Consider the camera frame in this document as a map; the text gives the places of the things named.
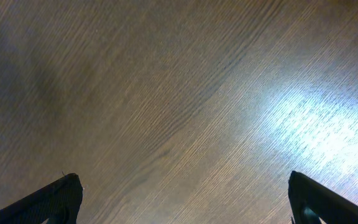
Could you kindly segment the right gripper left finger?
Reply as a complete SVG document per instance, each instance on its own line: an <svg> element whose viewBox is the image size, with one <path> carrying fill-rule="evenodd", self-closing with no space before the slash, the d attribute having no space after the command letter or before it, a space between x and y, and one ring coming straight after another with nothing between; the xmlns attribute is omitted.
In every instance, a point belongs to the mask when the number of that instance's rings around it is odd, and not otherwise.
<svg viewBox="0 0 358 224"><path fill-rule="evenodd" d="M83 199L77 174L71 173L0 210L0 224L76 224Z"/></svg>

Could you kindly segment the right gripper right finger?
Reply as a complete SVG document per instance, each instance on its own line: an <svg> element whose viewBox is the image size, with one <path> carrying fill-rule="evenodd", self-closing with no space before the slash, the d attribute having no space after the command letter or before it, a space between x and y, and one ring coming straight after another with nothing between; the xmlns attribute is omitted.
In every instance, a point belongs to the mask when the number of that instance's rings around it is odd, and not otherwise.
<svg viewBox="0 0 358 224"><path fill-rule="evenodd" d="M293 224L358 223L357 205L301 172L291 172L288 198Z"/></svg>

